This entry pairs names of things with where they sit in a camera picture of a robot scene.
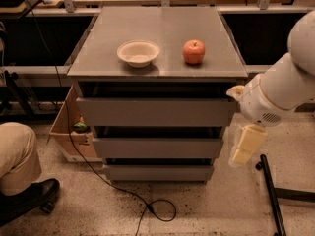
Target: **speckled floor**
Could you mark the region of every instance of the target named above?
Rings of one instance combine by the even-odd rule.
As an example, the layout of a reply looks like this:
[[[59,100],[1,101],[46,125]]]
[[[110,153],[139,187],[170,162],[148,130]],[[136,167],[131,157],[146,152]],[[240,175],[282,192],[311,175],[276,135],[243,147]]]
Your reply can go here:
[[[206,184],[125,183],[121,188],[146,201],[167,199],[177,208],[171,222],[145,213],[138,235],[269,236],[276,232],[262,171],[255,165],[260,153],[269,160],[277,187],[315,192],[315,118],[295,113],[279,126],[246,166],[228,166],[233,135],[246,123],[236,114],[224,134],[224,146],[215,172]],[[135,235],[144,204],[137,198],[104,184],[85,163],[67,162],[54,140],[48,140],[52,123],[30,124],[37,133],[43,173],[39,180],[57,178],[61,183],[53,213],[38,208],[0,228],[1,236]],[[93,163],[101,172],[101,164]],[[315,235],[315,204],[280,200],[286,234]],[[165,204],[155,206],[163,218],[172,216]]]

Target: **apple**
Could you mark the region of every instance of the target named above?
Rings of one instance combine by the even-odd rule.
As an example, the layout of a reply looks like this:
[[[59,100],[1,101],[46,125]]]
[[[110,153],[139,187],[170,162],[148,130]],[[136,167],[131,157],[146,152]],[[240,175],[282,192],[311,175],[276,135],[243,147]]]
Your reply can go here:
[[[183,46],[184,60],[190,65],[197,65],[203,62],[205,52],[205,44],[200,40],[189,40]]]

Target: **gray cabinet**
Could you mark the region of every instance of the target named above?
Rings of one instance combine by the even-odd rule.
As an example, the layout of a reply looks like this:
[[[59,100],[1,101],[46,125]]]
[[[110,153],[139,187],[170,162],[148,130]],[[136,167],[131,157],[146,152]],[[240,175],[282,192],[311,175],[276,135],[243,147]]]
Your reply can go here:
[[[102,10],[87,48],[80,51],[68,75],[79,96],[78,106],[92,127],[94,148],[103,160],[107,179],[210,180],[225,127],[236,111],[236,103],[226,91],[247,76],[217,11],[168,7]],[[120,30],[132,15],[133,22],[144,23]],[[187,15],[196,25],[182,28]],[[178,30],[167,34],[165,27]],[[159,44],[161,54],[146,68],[131,68],[116,55],[108,55],[120,42],[112,35],[104,41],[109,32],[116,32],[120,41],[141,32],[142,39]],[[181,46],[177,43],[180,37],[193,38],[191,32],[213,50],[199,67],[188,66],[180,51],[179,55],[174,52]],[[216,43],[222,45],[220,52],[214,49]]]

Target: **bowl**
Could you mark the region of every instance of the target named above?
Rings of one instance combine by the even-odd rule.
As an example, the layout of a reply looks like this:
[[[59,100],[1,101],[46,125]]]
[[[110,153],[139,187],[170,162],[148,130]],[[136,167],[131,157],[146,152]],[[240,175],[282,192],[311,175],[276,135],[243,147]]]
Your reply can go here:
[[[117,49],[118,57],[135,68],[148,66],[159,55],[159,47],[146,40],[123,43]]]

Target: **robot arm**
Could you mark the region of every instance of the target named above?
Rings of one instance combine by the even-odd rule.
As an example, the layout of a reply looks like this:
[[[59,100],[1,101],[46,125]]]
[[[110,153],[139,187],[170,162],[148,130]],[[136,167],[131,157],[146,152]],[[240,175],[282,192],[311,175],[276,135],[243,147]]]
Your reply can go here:
[[[240,104],[246,126],[234,146],[231,162],[245,164],[267,136],[265,127],[276,126],[299,105],[315,98],[315,11],[299,20],[288,37],[288,53],[247,85],[226,93]]]

